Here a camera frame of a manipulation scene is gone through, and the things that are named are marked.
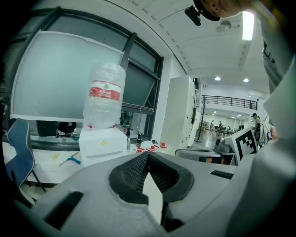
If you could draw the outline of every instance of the chair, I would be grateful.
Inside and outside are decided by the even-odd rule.
[[[33,170],[35,160],[31,146],[29,122],[18,118],[8,131],[7,139],[17,153],[16,156],[6,164],[8,177],[17,187],[20,187],[30,173],[33,173],[42,190],[46,192]]]

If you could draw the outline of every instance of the window frame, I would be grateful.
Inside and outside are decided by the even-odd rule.
[[[151,76],[151,78],[155,80],[154,86],[156,86],[156,93],[155,93],[154,104],[152,108],[123,102],[122,111],[136,112],[136,113],[149,115],[147,116],[146,124],[145,124],[145,134],[147,136],[143,138],[143,141],[151,140],[154,121],[155,121],[155,113],[156,113],[157,103],[158,103],[163,57],[157,54],[149,45],[147,45],[142,39],[140,39],[136,33],[132,33],[127,29],[123,28],[122,26],[112,21],[109,21],[105,18],[102,18],[100,16],[97,16],[88,12],[78,11],[78,10],[64,9],[64,8],[61,8],[60,6],[57,6],[56,8],[45,8],[45,9],[33,10],[31,11],[30,18],[35,16],[41,16],[41,15],[44,15],[44,18],[35,26],[32,32],[23,32],[23,33],[17,34],[10,40],[11,44],[15,43],[16,41],[24,41],[25,43],[23,47],[20,49],[16,57],[16,60],[12,66],[12,70],[9,76],[10,83],[9,85],[6,86],[7,92],[5,96],[9,98],[10,102],[7,106],[5,120],[3,121],[5,125],[4,128],[6,128],[8,131],[15,121],[15,119],[10,119],[10,103],[11,103],[11,96],[12,96],[12,86],[13,86],[13,82],[14,82],[15,75],[19,67],[20,61],[27,47],[29,46],[31,40],[34,38],[34,36],[39,30],[47,31],[61,16],[66,16],[66,17],[68,16],[68,17],[77,18],[77,19],[81,19],[81,20],[85,20],[91,23],[101,25],[103,27],[106,27],[112,31],[115,31],[127,37],[127,42],[123,49],[124,55],[123,55],[120,66],[122,66],[125,70],[127,70],[128,64],[131,63],[133,64],[133,66],[135,66],[136,68],[138,68],[139,70],[147,74],[148,76]],[[151,54],[156,58],[154,71],[148,69],[139,61],[130,57],[131,48],[135,43],[142,46],[149,54]],[[135,142],[136,142],[136,138],[131,139],[131,143],[135,143]],[[79,144],[77,143],[67,144],[67,143],[40,142],[40,141],[33,141],[33,140],[32,140],[32,147],[34,149],[39,149],[39,150],[57,150],[57,151],[80,150]]]

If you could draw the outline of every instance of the ceiling light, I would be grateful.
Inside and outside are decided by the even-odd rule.
[[[242,27],[242,39],[252,40],[254,30],[254,14],[250,12],[242,13],[243,27]]]

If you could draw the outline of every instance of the laboratory room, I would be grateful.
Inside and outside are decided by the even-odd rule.
[[[2,9],[10,234],[293,232],[287,1],[28,0]]]

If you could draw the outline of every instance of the balcony railing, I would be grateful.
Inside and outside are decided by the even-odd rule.
[[[218,105],[237,106],[237,107],[243,107],[246,109],[257,110],[257,102],[256,101],[244,100],[244,99],[239,99],[239,98],[204,95],[203,102],[211,103],[211,104],[218,104]]]

